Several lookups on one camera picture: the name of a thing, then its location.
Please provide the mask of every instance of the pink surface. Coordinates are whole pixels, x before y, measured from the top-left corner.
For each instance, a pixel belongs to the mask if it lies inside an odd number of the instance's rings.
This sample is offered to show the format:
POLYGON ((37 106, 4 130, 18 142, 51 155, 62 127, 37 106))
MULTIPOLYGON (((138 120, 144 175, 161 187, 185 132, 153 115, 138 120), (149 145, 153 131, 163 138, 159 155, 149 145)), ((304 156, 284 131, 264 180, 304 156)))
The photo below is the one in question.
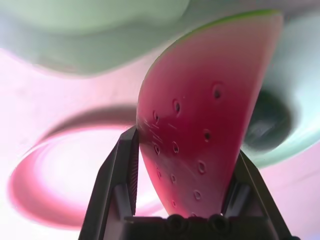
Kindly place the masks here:
MULTIPOLYGON (((15 209, 43 225, 79 229, 97 172, 126 129, 121 125, 78 128, 37 144, 10 177, 8 191, 15 209)), ((136 215, 152 216, 163 206, 140 159, 136 215)))

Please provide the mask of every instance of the black seed hole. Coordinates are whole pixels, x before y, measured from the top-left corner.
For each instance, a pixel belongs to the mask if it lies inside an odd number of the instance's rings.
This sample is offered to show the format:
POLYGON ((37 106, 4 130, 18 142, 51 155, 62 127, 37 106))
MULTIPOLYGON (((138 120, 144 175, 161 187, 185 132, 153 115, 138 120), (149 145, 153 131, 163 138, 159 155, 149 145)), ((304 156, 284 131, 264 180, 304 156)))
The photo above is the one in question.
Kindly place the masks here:
POLYGON ((174 153, 178 153, 179 152, 179 147, 178 147, 178 144, 174 141, 172 142, 172 145, 173 145, 173 151, 174 153))
POLYGON ((194 195, 195 200, 199 201, 201 199, 201 194, 199 191, 195 190, 193 192, 193 195, 194 195))
POLYGON ((174 110, 175 110, 175 112, 178 114, 178 113, 180 113, 180 103, 177 101, 177 100, 174 100, 173 101, 173 107, 174 107, 174 110))
POLYGON ((160 154, 160 149, 159 149, 159 146, 158 145, 154 145, 154 151, 155 151, 155 154, 159 155, 160 154))
POLYGON ((154 118, 156 123, 159 122, 159 116, 157 115, 157 113, 155 111, 153 111, 153 118, 154 118))
POLYGON ((221 97, 221 92, 218 89, 213 91, 213 96, 215 99, 219 99, 221 97))
POLYGON ((171 175, 171 181, 173 184, 177 183, 176 177, 173 174, 171 175))
POLYGON ((162 177, 161 172, 159 170, 156 171, 158 174, 159 179, 162 177))
POLYGON ((206 142, 209 142, 209 140, 211 139, 211 133, 210 133, 210 131, 209 130, 204 130, 203 131, 203 135, 204 135, 204 140, 206 141, 206 142))
POLYGON ((200 174, 206 173, 206 164, 203 161, 198 161, 198 170, 200 174))

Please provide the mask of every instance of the light green plastic object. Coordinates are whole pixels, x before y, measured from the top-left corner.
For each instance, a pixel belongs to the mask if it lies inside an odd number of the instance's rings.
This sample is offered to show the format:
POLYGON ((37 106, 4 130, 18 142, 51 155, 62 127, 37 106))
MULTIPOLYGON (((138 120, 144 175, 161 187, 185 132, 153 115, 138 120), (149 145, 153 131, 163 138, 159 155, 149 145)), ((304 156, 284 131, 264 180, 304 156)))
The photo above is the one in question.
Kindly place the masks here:
POLYGON ((242 150, 263 168, 286 160, 320 139, 320 14, 288 20, 264 79, 263 89, 280 98, 292 111, 295 128, 269 152, 242 150))
POLYGON ((49 33, 86 34, 132 21, 163 25, 179 19, 190 0, 0 0, 17 20, 49 33))
POLYGON ((55 6, 53 9, 58 7, 57 11, 61 13, 65 11, 61 19, 65 18, 68 23, 64 27, 64 23, 55 17, 57 13, 50 13, 51 17, 47 19, 46 11, 42 13, 35 5, 35 9, 30 7, 31 14, 27 8, 14 4, 15 1, 6 0, 6 7, 0 8, 0 48, 47 69, 92 76, 134 61, 179 35, 219 18, 234 5, 233 1, 227 3, 222 0, 127 0, 127 5, 123 5, 124 0, 101 0, 99 4, 110 4, 106 13, 114 9, 119 11, 114 11, 113 17, 105 14, 102 22, 99 18, 103 16, 98 14, 89 26, 83 23, 95 15, 96 7, 92 5, 97 0, 78 0, 72 9, 67 4, 71 0, 59 5, 61 1, 44 0, 41 6, 47 5, 47 12, 50 12, 50 5, 55 6), (79 8, 80 3, 87 8, 79 8), (144 5, 134 7, 133 3, 144 5), (127 6, 134 8, 127 9, 123 17, 120 10, 127 6), (85 16, 81 22, 75 21, 81 16, 85 16))

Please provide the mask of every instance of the toy watermelon slice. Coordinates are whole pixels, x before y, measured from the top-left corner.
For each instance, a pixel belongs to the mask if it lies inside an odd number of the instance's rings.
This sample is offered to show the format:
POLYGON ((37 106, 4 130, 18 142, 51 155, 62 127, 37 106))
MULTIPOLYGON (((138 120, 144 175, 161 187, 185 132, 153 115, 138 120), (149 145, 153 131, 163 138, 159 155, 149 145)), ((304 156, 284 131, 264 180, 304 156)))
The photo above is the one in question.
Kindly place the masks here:
POLYGON ((169 214, 221 212, 282 26, 275 10, 227 17, 179 39, 150 68, 136 121, 169 214))

